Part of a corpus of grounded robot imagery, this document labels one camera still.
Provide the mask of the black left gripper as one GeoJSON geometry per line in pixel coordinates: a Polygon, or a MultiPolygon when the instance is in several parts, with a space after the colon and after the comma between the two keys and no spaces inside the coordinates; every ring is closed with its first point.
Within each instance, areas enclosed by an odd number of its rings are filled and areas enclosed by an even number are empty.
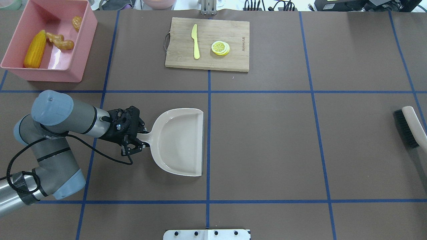
{"type": "Polygon", "coordinates": [[[135,106],[108,111],[109,116],[102,116],[102,122],[110,123],[100,139],[121,145],[121,156],[130,156],[150,144],[137,140],[138,133],[145,133],[145,122],[140,118],[140,110],[135,106]]]}

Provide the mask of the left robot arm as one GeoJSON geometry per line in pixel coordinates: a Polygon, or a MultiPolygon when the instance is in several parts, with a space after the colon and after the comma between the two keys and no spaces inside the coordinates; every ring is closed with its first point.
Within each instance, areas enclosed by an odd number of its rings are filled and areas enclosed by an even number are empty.
{"type": "Polygon", "coordinates": [[[70,132],[116,143],[122,156],[128,158],[149,147],[137,134],[147,133],[140,111],[130,106],[105,111],[67,94],[46,90],[35,99],[31,113],[14,127],[17,141],[32,149],[38,167],[11,174],[9,162],[6,176],[1,179],[1,216],[30,206],[47,196],[66,198],[86,185],[83,172],[76,162],[66,137],[70,132]]]}

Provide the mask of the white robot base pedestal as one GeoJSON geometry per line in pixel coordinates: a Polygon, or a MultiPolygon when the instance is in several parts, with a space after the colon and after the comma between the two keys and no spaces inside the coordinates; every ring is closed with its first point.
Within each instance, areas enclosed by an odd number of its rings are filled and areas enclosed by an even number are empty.
{"type": "Polygon", "coordinates": [[[163,240],[250,240],[247,229],[167,230],[163,240]]]}

